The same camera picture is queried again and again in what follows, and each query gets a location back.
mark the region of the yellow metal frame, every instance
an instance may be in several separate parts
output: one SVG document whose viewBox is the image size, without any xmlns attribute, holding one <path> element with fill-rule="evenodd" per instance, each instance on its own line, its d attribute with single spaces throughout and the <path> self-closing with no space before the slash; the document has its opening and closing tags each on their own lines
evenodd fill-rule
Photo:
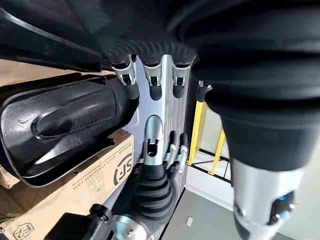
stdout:
<svg viewBox="0 0 320 240">
<path fill-rule="evenodd" d="M 209 171 L 208 173 L 211 175 L 214 175 L 219 163 L 219 159 L 220 159 L 220 155 L 221 155 L 221 151 L 222 151 L 222 147 L 224 146 L 225 143 L 225 139 L 226 139 L 226 134 L 224 132 L 224 130 L 221 130 L 220 133 L 220 138 L 219 138 L 219 142 L 218 142 L 218 146 L 216 147 L 216 151 L 215 151 L 215 156 L 214 156 L 214 161 L 213 161 L 213 166 L 211 171 Z"/>
<path fill-rule="evenodd" d="M 195 159 L 196 151 L 200 149 L 206 114 L 207 114 L 207 104 L 205 102 L 197 101 L 195 106 L 195 113 L 194 113 L 190 155 L 189 155 L 189 160 L 186 163 L 189 166 L 192 165 Z"/>
</svg>

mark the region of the printed logo on box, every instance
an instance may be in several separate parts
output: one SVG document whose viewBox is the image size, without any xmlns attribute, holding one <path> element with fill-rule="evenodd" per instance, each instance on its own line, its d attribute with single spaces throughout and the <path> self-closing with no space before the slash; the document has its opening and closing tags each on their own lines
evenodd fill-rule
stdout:
<svg viewBox="0 0 320 240">
<path fill-rule="evenodd" d="M 121 179 L 123 179 L 126 173 L 130 172 L 132 169 L 132 153 L 126 155 L 116 166 L 114 176 L 113 176 L 113 183 L 115 186 L 118 185 Z"/>
<path fill-rule="evenodd" d="M 31 223 L 25 223 L 18 225 L 18 228 L 14 231 L 13 236 L 16 240 L 21 240 L 27 237 L 33 230 L 34 226 Z"/>
</svg>

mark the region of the screw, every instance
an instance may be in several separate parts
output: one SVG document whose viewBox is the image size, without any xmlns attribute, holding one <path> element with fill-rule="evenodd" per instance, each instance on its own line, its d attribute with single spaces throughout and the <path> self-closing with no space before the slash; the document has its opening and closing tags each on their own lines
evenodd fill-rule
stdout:
<svg viewBox="0 0 320 240">
<path fill-rule="evenodd" d="M 132 228 L 129 229 L 128 231 L 128 236 L 132 236 L 134 234 L 134 230 Z"/>
</svg>

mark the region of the white paper label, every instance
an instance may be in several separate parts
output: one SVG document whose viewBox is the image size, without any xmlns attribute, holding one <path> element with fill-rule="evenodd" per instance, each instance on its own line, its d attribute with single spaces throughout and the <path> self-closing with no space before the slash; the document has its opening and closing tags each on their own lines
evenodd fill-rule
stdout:
<svg viewBox="0 0 320 240">
<path fill-rule="evenodd" d="M 188 221 L 186 222 L 186 225 L 188 226 L 188 227 L 191 227 L 191 224 L 192 224 L 192 221 L 193 221 L 194 219 L 192 218 L 192 217 L 189 217 L 188 218 Z"/>
</svg>

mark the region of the black plastic tray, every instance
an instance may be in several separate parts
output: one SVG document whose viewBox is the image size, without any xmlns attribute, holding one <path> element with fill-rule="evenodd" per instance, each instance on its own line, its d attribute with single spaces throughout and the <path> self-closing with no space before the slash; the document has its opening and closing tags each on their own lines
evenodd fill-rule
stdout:
<svg viewBox="0 0 320 240">
<path fill-rule="evenodd" d="M 0 164 L 38 188 L 112 146 L 139 99 L 114 76 L 73 73 L 1 87 L 0 102 Z"/>
</svg>

